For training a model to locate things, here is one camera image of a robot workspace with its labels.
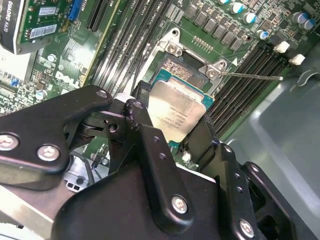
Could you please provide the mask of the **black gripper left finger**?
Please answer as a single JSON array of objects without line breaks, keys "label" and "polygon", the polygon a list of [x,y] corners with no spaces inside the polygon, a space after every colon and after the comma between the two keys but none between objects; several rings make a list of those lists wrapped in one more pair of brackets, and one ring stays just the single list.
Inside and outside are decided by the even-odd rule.
[{"label": "black gripper left finger", "polygon": [[108,139],[122,146],[115,160],[140,164],[152,217],[168,234],[178,235],[195,220],[195,209],[171,156],[163,132],[152,124],[146,105],[129,99],[110,111],[113,97],[88,85],[0,119],[0,182],[28,190],[57,187],[70,164],[73,149],[87,144],[92,135],[81,131],[91,114],[116,125]]}]

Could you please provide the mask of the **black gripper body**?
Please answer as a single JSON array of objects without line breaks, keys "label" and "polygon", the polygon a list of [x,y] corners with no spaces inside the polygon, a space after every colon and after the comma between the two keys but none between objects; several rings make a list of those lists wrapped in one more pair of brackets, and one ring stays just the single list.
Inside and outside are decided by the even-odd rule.
[{"label": "black gripper body", "polygon": [[232,240],[219,214],[218,186],[203,174],[178,169],[195,208],[183,234],[163,232],[155,223],[140,167],[132,163],[72,196],[57,213],[53,240]]}]

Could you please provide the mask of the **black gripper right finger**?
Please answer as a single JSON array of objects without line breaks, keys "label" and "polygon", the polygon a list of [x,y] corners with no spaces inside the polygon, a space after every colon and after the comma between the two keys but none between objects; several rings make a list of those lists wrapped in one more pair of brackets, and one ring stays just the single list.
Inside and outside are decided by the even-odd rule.
[{"label": "black gripper right finger", "polygon": [[264,171],[240,164],[219,141],[207,116],[188,135],[191,159],[217,183],[218,226],[224,240],[296,240],[296,213]]}]

